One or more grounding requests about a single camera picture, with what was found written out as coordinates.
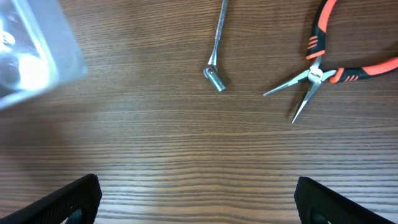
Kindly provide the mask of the clear plastic container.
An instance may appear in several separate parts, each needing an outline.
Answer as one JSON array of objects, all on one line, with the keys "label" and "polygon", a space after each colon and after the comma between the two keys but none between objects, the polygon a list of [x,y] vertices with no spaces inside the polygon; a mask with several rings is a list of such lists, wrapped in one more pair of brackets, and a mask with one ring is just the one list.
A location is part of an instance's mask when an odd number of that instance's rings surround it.
[{"label": "clear plastic container", "polygon": [[58,0],[1,0],[1,109],[87,73]]}]

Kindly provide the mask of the silver socket wrench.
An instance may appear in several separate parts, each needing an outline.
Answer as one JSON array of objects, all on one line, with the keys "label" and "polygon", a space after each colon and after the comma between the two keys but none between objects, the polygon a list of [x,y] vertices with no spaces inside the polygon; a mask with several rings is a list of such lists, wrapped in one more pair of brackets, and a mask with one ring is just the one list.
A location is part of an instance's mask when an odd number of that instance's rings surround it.
[{"label": "silver socket wrench", "polygon": [[217,66],[217,59],[218,59],[218,48],[221,39],[221,33],[223,30],[224,19],[226,17],[226,11],[228,8],[228,0],[223,0],[221,5],[220,16],[218,19],[218,25],[216,28],[215,34],[215,43],[213,47],[212,54],[208,61],[207,66],[203,69],[204,76],[209,79],[211,84],[214,86],[216,91],[221,92],[226,88],[226,85],[223,83],[219,76],[218,66]]}]

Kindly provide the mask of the orange black needle-nose pliers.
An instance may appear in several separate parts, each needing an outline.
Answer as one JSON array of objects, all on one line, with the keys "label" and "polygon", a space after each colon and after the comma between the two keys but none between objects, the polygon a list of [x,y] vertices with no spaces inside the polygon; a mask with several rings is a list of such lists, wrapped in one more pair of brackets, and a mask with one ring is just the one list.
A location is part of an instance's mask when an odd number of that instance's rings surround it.
[{"label": "orange black needle-nose pliers", "polygon": [[292,121],[295,121],[306,104],[314,96],[321,84],[325,81],[330,83],[352,82],[369,78],[380,77],[397,70],[397,57],[391,58],[383,63],[370,65],[366,67],[340,67],[333,70],[322,70],[322,55],[326,50],[326,30],[331,12],[336,4],[336,0],[323,0],[317,10],[312,24],[311,36],[308,40],[306,59],[312,60],[309,69],[299,73],[293,79],[269,90],[264,96],[275,93],[284,88],[296,85],[303,80],[308,80],[310,86],[307,94],[299,104]]}]

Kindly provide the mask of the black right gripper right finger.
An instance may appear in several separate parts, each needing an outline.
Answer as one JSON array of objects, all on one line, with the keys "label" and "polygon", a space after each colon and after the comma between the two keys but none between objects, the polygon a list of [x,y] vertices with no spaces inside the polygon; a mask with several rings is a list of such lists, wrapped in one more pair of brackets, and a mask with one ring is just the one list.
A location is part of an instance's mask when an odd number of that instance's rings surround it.
[{"label": "black right gripper right finger", "polygon": [[300,177],[294,200],[302,224],[394,224],[309,177]]}]

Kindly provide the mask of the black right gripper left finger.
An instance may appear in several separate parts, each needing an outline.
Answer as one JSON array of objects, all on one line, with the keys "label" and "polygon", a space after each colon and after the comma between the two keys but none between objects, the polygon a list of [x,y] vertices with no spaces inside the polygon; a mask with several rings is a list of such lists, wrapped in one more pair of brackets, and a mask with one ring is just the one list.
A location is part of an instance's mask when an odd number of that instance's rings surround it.
[{"label": "black right gripper left finger", "polygon": [[98,177],[87,174],[27,207],[1,218],[1,223],[93,224],[101,198]]}]

